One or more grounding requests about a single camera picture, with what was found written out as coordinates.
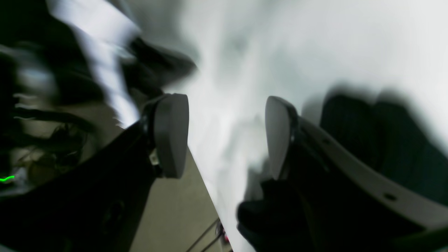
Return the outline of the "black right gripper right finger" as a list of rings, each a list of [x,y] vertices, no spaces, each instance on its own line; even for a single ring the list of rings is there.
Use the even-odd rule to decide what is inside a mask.
[[[268,97],[265,127],[274,178],[290,179],[314,214],[379,218],[387,212],[428,230],[447,228],[446,206],[363,164],[285,99]]]

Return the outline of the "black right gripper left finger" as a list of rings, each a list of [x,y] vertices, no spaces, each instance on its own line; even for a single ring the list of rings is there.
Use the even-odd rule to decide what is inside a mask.
[[[188,150],[188,97],[173,93],[149,100],[141,114],[141,130],[156,176],[181,178]]]

